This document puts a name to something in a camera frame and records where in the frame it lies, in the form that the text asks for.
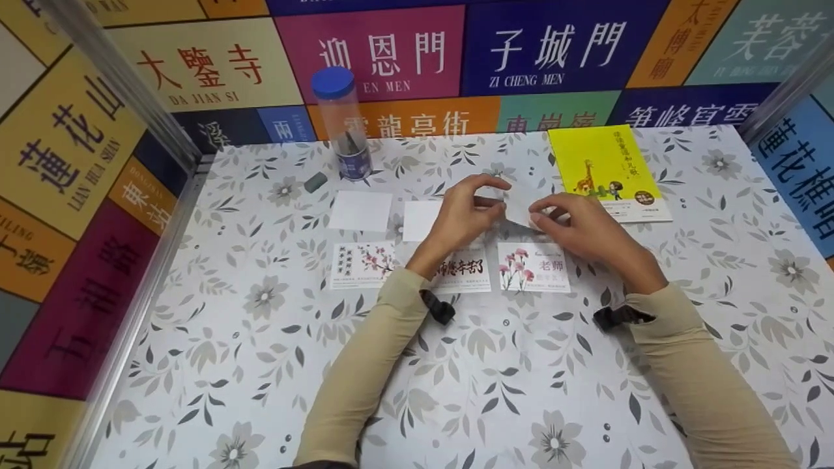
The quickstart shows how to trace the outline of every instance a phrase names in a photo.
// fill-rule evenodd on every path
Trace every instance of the person's left hand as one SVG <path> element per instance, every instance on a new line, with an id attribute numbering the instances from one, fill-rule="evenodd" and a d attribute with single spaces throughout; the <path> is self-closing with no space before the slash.
<path id="1" fill-rule="evenodd" d="M 475 195 L 476 190 L 485 186 L 503 190 L 511 187 L 503 179 L 488 174 L 473 174 L 449 188 L 443 196 L 435 224 L 405 266 L 406 269 L 431 280 L 450 254 L 474 241 L 504 216 L 506 204 Z"/>

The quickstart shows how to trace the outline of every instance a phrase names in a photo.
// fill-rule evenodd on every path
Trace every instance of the colorful wall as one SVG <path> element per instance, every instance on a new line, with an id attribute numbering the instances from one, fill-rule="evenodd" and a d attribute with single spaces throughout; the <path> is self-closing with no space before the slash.
<path id="1" fill-rule="evenodd" d="M 740 124 L 834 28 L 828 0 L 85 3 L 206 153 L 325 139 L 327 65 L 376 137 Z"/>
<path id="2" fill-rule="evenodd" d="M 750 148 L 779 195 L 834 270 L 832 116 L 834 74 Z"/>
<path id="3" fill-rule="evenodd" d="M 48 469 L 187 176 L 33 0 L 0 63 L 0 466 Z"/>

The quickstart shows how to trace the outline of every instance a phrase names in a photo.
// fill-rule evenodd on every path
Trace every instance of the gray eraser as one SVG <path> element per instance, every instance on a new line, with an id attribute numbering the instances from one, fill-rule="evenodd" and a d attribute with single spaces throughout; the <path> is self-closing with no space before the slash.
<path id="1" fill-rule="evenodd" d="M 312 178 L 307 179 L 307 182 L 304 183 L 304 188 L 307 189 L 307 192 L 312 194 L 326 182 L 327 176 L 325 176 L 324 173 L 318 172 Z"/>

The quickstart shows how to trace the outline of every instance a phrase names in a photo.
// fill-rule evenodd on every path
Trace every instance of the giraffe illustration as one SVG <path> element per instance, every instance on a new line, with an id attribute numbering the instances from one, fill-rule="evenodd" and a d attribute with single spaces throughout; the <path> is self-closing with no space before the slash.
<path id="1" fill-rule="evenodd" d="M 585 160 L 585 178 L 580 179 L 576 182 L 576 189 L 574 192 L 589 192 L 594 189 L 594 177 L 590 174 L 590 169 L 594 167 L 594 163 L 586 159 Z"/>

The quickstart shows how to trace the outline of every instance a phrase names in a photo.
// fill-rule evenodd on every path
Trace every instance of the hand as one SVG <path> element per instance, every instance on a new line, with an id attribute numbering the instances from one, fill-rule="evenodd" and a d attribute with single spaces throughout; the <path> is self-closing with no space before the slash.
<path id="1" fill-rule="evenodd" d="M 504 216 L 506 204 L 475 195 L 475 191 L 484 186 L 503 190 L 511 187 L 503 179 L 488 174 L 473 174 L 449 188 L 443 196 L 435 224 L 405 266 L 406 269 L 431 280 L 450 254 L 471 243 Z"/>
<path id="2" fill-rule="evenodd" d="M 556 207 L 550 215 L 541 210 Z M 556 218 L 569 214 L 568 225 Z M 650 295 L 668 285 L 655 257 L 617 223 L 599 200 L 577 194 L 553 194 L 530 206 L 530 222 L 579 257 L 609 265 L 632 293 Z"/>

